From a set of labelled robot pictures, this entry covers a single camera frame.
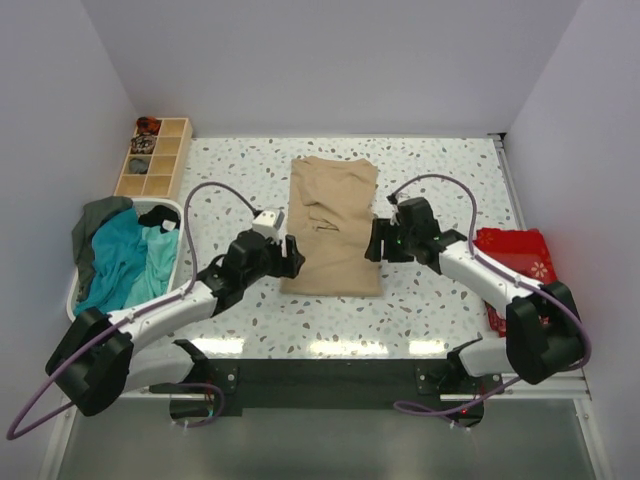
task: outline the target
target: white wall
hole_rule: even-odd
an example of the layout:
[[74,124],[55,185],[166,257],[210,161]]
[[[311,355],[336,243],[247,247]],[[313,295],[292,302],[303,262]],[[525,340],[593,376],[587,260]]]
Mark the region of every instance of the white wall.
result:
[[83,0],[139,111],[198,136],[506,131],[580,0]]
[[507,135],[594,343],[587,380],[618,478],[640,466],[640,3],[585,0]]
[[[71,228],[83,203],[113,191],[135,111],[79,0],[3,2],[0,65],[4,432],[68,325]],[[59,401],[56,392],[36,411]],[[50,433],[0,440],[0,476],[35,478]]]

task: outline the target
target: white basket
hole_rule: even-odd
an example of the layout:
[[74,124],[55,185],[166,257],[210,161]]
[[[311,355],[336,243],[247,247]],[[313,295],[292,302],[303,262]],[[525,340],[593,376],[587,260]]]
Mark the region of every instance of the white basket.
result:
[[[144,215],[149,212],[156,205],[164,205],[167,208],[170,208],[174,212],[178,214],[178,219],[180,220],[180,229],[178,232],[178,244],[176,247],[176,261],[173,264],[173,270],[171,270],[171,277],[169,277],[169,283],[167,284],[167,292],[170,292],[174,288],[174,282],[176,278],[176,271],[178,270],[178,257],[180,255],[180,248],[182,247],[182,237],[184,235],[184,210],[182,207],[172,200],[166,200],[164,198],[132,198],[133,200],[133,208],[135,208],[138,216]],[[76,269],[73,274],[73,282],[71,283],[71,291],[69,292],[69,296],[67,297],[67,315],[69,316],[69,320],[72,322],[76,319],[76,316],[73,314],[73,309],[75,308],[78,298],[78,270]]]

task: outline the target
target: wooden organizer box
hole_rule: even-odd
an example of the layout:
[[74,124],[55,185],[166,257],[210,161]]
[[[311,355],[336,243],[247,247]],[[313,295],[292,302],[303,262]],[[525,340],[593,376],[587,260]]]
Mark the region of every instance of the wooden organizer box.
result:
[[[159,197],[176,200],[184,173],[193,127],[188,118],[158,118],[162,122],[156,145],[150,155],[131,153],[124,159],[115,195],[125,197]],[[149,160],[147,173],[132,173],[132,158]]]

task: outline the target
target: terrazzo table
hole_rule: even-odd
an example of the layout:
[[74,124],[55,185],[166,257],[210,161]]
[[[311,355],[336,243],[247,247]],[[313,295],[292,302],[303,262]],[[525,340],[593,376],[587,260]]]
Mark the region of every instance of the terrazzo table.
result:
[[[291,159],[316,155],[349,161],[366,158],[379,169],[373,210],[389,216],[385,199],[418,174],[437,172],[466,183],[478,200],[478,228],[516,228],[507,187],[490,139],[437,138],[211,138],[194,139],[178,201],[206,180],[227,182],[258,207],[286,207]],[[470,202],[456,185],[425,180],[411,196],[431,203],[443,230],[467,233]],[[202,269],[244,229],[248,210],[218,188],[193,200],[192,231]],[[178,283],[191,274],[184,242]],[[416,263],[381,266],[384,296],[333,298],[283,295],[277,279],[265,278],[244,300],[213,319],[165,338],[187,338],[211,357],[241,358],[424,358],[446,352],[489,330],[480,298],[464,285]]]

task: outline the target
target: red cloth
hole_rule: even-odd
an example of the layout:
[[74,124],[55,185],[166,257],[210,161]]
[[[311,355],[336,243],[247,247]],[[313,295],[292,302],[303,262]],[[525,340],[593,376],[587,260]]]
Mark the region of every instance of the red cloth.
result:
[[161,122],[155,117],[140,117],[136,121],[138,133],[146,135],[158,135],[160,133]]
[[[538,230],[500,230],[481,228],[474,245],[521,275],[540,280],[542,283],[555,282],[558,277],[551,263],[551,255],[544,237]],[[487,304],[489,326],[504,337],[506,321],[495,309]]]

